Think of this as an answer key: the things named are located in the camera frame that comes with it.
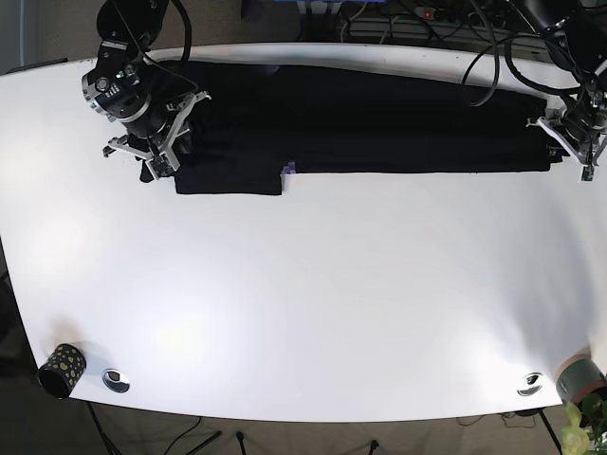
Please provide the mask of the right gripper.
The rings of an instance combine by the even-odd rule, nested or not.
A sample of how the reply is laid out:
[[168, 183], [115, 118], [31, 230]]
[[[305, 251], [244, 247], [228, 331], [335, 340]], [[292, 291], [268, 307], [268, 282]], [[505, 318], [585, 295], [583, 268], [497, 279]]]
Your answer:
[[183, 155], [175, 144], [191, 131], [188, 117], [199, 102], [211, 99], [208, 91], [190, 92], [177, 101], [153, 106], [148, 96], [135, 114], [119, 118], [127, 133], [110, 139], [102, 149], [103, 156], [123, 152], [141, 161], [153, 179], [173, 176]]

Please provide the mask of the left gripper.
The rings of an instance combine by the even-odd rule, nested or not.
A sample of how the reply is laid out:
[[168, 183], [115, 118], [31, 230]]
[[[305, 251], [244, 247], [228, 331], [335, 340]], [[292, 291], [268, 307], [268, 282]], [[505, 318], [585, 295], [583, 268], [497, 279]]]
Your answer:
[[606, 126], [590, 126], [577, 118], [568, 118], [564, 112], [547, 112], [544, 116], [529, 118], [528, 127], [541, 128], [581, 167], [580, 180], [592, 182], [599, 160], [606, 153]]

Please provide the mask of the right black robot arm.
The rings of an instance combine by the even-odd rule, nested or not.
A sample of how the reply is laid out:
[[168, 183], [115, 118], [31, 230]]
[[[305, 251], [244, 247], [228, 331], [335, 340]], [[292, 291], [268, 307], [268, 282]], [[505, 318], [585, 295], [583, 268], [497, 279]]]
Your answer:
[[[177, 62], [161, 63], [149, 52], [169, 5], [184, 27]], [[126, 153], [141, 162], [148, 179], [175, 175], [191, 151], [189, 116], [209, 92], [185, 75], [193, 46], [192, 23], [180, 1], [106, 1], [97, 16], [101, 38], [95, 67], [82, 78], [86, 103], [126, 130], [110, 139], [103, 155]]]

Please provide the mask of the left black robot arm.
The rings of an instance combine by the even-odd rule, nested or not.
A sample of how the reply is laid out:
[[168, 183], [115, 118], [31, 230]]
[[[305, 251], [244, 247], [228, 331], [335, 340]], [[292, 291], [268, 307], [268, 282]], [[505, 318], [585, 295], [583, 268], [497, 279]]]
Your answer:
[[[497, 90], [501, 63], [522, 85], [561, 99], [563, 107], [551, 116], [528, 122], [541, 128], [581, 165], [581, 180], [594, 179], [598, 159], [606, 150], [606, 33], [592, 21], [578, 1], [506, 1], [505, 8], [514, 11], [525, 23], [527, 32], [511, 32], [498, 40], [485, 10], [473, 1], [476, 15], [485, 26], [493, 54], [494, 74], [488, 92], [472, 106], [487, 103]], [[512, 45], [518, 38], [535, 39], [544, 44], [559, 69], [570, 73], [577, 85], [556, 88], [526, 77], [515, 65]]]

